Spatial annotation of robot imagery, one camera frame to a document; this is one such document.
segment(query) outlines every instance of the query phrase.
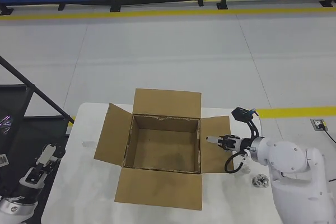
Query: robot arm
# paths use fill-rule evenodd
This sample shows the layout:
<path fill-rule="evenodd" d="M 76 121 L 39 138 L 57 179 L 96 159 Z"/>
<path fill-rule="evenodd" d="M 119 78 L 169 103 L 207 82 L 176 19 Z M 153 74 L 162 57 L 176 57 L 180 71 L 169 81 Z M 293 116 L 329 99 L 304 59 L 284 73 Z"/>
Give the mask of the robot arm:
<path fill-rule="evenodd" d="M 58 165 L 65 150 L 47 145 L 35 165 L 9 195 L 0 197 L 0 224 L 19 224 L 34 214 L 47 175 Z"/>
<path fill-rule="evenodd" d="M 232 114 L 236 120 L 249 122 L 252 129 L 255 127 L 251 125 L 254 112 L 237 108 Z M 275 207 L 284 224 L 336 223 L 336 207 L 328 189 L 324 158 L 316 148 L 303 148 L 285 141 L 274 143 L 260 137 L 257 130 L 251 131 L 251 138 L 208 136 L 207 141 L 224 150 L 237 152 L 233 156 L 243 155 L 244 150 L 249 150 L 253 161 L 269 167 Z M 225 167 L 232 173 L 238 171 L 241 164 L 233 171 L 227 170 L 227 164 Z M 311 180 L 284 176 L 284 173 L 298 174 L 309 170 Z"/>

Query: power cord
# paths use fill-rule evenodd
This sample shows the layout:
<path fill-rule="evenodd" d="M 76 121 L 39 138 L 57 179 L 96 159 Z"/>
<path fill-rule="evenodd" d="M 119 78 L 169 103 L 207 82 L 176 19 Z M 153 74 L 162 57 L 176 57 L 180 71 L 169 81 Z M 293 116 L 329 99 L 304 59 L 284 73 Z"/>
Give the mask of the power cord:
<path fill-rule="evenodd" d="M 331 137 L 331 135 L 327 132 L 326 127 L 325 127 L 324 124 L 319 124 L 318 127 L 321 128 L 322 130 L 324 130 L 324 132 L 326 132 L 326 134 L 327 134 L 327 135 L 331 138 L 331 140 L 336 144 L 336 141 L 335 141 L 335 140 Z"/>

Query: white table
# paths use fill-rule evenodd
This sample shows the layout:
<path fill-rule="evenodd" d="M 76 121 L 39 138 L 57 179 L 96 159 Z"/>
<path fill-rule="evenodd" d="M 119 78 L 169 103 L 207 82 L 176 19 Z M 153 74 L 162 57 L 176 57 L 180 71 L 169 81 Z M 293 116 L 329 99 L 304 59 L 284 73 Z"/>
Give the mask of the white table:
<path fill-rule="evenodd" d="M 132 112 L 132 105 L 118 105 Z M 188 209 L 144 206 L 114 202 L 121 167 L 94 160 L 108 104 L 82 104 L 53 184 L 42 223 L 281 223 L 271 188 L 255 188 L 251 178 L 268 175 L 268 168 L 256 162 L 251 173 L 203 174 L 203 208 Z M 231 116 L 232 109 L 202 108 L 202 117 Z M 261 130 L 260 120 L 254 118 Z M 230 119 L 231 133 L 249 137 L 245 123 Z"/>

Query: barcode label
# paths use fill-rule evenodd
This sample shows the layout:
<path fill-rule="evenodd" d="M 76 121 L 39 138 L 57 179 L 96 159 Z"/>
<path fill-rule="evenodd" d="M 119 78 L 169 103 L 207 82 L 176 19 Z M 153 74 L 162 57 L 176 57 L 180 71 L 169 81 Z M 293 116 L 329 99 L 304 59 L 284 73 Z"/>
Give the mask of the barcode label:
<path fill-rule="evenodd" d="M 8 164 L 9 164 L 9 161 L 8 161 L 6 155 L 5 154 L 1 154 L 0 155 L 0 167 L 6 166 Z"/>

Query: electrical outlet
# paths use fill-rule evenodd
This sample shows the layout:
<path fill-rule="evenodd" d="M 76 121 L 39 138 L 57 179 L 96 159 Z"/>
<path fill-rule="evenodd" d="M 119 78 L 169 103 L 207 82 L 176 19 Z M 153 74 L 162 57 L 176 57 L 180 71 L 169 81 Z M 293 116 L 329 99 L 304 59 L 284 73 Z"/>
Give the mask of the electrical outlet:
<path fill-rule="evenodd" d="M 328 130 L 324 119 L 317 118 L 317 119 L 310 119 L 310 121 L 316 131 L 323 131 L 322 128 L 319 128 L 319 124 L 323 124 L 325 126 L 325 129 Z"/>

